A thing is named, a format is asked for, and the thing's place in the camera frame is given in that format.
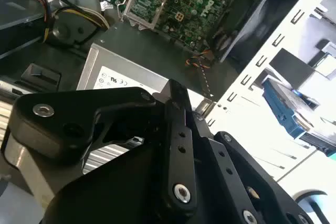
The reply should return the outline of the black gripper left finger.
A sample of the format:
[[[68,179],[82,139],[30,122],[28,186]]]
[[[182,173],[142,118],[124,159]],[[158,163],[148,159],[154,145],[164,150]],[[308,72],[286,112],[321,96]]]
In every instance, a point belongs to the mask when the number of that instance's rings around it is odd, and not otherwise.
[[[7,161],[47,210],[65,186],[139,146],[193,144],[192,119],[174,80],[157,97],[139,87],[28,94],[12,108]]]

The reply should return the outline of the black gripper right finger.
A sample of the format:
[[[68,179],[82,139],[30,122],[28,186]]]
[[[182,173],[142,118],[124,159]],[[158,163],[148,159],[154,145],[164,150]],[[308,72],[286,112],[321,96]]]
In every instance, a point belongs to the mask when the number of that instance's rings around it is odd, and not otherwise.
[[[193,113],[194,223],[312,223],[307,213],[227,132]]]

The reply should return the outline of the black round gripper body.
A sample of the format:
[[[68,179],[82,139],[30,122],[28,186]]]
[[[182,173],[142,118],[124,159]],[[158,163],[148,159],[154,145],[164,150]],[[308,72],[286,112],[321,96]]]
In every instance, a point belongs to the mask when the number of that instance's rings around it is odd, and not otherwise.
[[[139,146],[65,186],[43,223],[237,223],[218,172],[190,142]]]

